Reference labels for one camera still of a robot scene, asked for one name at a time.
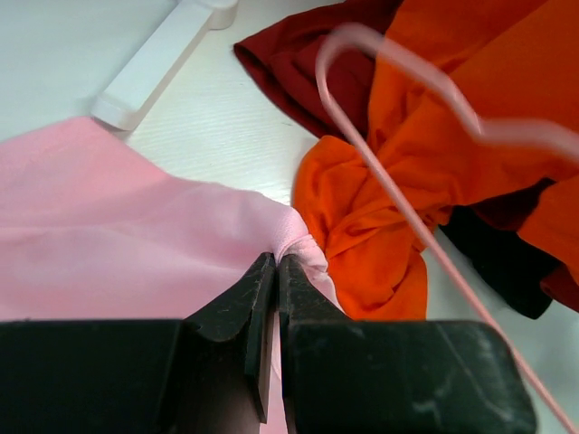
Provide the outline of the black t shirt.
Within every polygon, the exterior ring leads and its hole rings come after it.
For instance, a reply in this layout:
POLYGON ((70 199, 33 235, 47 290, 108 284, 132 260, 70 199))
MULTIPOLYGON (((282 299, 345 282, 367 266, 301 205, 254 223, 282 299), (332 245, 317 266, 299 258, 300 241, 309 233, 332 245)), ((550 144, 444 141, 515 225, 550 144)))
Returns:
POLYGON ((441 230, 512 309, 531 319, 546 312, 552 298, 541 281, 559 266, 556 258, 513 231, 491 227, 469 207, 455 207, 441 230))

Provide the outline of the white metal clothes rack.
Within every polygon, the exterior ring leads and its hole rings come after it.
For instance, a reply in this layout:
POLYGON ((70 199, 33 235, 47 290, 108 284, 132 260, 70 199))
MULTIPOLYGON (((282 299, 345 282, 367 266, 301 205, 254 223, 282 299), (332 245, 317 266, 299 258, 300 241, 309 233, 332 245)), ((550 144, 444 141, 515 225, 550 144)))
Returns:
POLYGON ((90 115, 121 131, 134 130, 210 31, 230 27, 237 0, 177 1, 110 84, 90 115))

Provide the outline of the orange t shirt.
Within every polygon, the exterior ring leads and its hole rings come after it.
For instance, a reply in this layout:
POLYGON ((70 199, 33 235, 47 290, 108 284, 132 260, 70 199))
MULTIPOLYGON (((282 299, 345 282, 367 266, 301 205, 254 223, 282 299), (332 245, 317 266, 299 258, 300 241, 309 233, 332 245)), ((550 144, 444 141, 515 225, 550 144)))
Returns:
MULTIPOLYGON (((578 127, 575 1, 406 1, 387 36, 445 71, 486 118, 578 127)), ((420 83, 379 61, 367 143, 429 226, 455 205, 548 178, 519 236, 578 273, 578 169, 522 146, 484 146, 420 83)), ((343 309, 356 319, 422 319, 422 244, 357 151, 322 137, 303 158, 293 203, 325 252, 343 309)))

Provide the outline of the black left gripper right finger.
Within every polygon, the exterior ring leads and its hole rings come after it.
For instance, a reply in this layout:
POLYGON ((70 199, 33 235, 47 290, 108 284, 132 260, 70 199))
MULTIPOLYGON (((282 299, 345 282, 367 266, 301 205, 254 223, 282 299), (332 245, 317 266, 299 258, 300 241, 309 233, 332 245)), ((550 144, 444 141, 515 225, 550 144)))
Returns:
POLYGON ((279 265, 282 396, 291 433, 534 433, 513 355, 474 321, 356 321, 279 265))

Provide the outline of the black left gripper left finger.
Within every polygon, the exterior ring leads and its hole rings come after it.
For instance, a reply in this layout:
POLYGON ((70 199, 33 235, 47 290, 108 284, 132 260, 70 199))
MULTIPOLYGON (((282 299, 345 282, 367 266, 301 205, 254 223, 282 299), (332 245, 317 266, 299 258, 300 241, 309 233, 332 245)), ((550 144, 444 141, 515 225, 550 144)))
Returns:
POLYGON ((268 416, 276 265, 261 254, 184 319, 1 325, 4 433, 256 433, 268 416))

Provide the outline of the pink t shirt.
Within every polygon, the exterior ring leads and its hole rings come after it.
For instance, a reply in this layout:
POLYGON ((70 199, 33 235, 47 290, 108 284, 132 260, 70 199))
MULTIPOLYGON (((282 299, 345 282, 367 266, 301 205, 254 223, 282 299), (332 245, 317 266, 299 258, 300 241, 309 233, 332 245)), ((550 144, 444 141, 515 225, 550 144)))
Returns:
POLYGON ((169 175, 88 118, 1 145, 4 319, 185 316, 263 252, 296 255, 335 297, 288 205, 169 175))

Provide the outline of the pink wire hanger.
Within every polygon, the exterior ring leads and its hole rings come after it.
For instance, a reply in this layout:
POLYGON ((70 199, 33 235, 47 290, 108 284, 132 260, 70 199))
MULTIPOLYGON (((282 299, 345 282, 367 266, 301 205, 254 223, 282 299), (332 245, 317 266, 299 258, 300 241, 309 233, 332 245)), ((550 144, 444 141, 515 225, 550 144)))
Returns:
POLYGON ((394 202, 415 234, 429 248, 441 268, 470 303, 472 309, 488 326, 494 329, 517 363, 519 371, 535 390, 541 401, 551 410, 566 432, 576 433, 576 428, 561 406, 547 390, 522 354, 508 340, 504 331, 485 308, 468 282, 454 266, 432 233, 403 195, 392 177, 379 163, 349 117, 331 94, 327 73, 334 59, 349 47, 356 47, 374 57, 380 57, 405 72, 424 87, 436 93, 454 113, 463 129, 474 139, 496 145, 532 145, 559 154, 574 163, 578 162, 578 134, 555 122, 532 118, 483 118, 467 101, 455 82, 440 69, 399 43, 361 24, 344 24, 333 31, 319 49, 316 59, 316 82, 320 100, 340 131, 350 140, 365 160, 378 183, 394 202))

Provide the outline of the dark red t shirt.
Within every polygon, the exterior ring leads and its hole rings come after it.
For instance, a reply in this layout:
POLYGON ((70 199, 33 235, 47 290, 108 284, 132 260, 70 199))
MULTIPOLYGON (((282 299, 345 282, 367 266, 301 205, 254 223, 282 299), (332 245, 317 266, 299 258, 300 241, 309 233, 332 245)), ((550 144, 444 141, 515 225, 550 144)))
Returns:
MULTIPOLYGON (((387 36, 404 2, 345 1, 294 14, 236 43, 234 51, 261 91, 277 107, 312 132, 318 141, 330 136, 348 143, 319 101, 315 85, 318 50, 327 35, 344 23, 358 22, 387 36)), ((359 51, 350 50, 337 57, 327 76, 328 87, 337 103, 366 141, 369 130, 368 107, 378 62, 359 51)), ((469 207, 491 227, 513 231, 523 240, 519 236, 519 229, 537 208, 543 191, 551 185, 552 181, 544 178, 512 193, 471 205, 455 205, 446 222, 434 227, 425 224, 430 230, 441 229, 449 222, 455 207, 469 207)), ((559 266, 541 281, 541 288, 552 301, 577 308, 578 273, 572 276, 568 267, 557 260, 559 266)))

